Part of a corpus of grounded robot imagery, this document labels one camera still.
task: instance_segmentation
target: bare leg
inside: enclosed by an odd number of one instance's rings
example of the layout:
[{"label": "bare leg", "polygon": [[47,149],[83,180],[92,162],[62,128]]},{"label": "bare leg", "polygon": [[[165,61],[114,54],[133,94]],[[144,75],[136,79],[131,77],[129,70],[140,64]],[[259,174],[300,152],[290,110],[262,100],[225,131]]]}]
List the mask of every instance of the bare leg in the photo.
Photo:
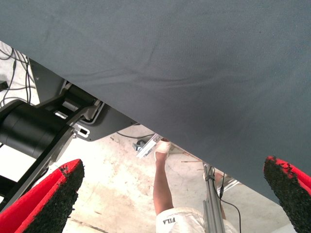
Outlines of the bare leg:
[{"label": "bare leg", "polygon": [[167,183],[165,173],[165,160],[166,154],[156,152],[156,170],[155,170],[155,183],[154,183],[154,204],[156,215],[161,212],[172,209],[173,201],[172,194]]},{"label": "bare leg", "polygon": [[[223,174],[218,173],[218,172],[215,173],[215,183],[216,184],[221,183],[223,181],[223,178],[224,178]],[[223,206],[221,204],[220,204],[220,208],[222,210],[223,219],[225,219],[225,211],[224,211]]]}]

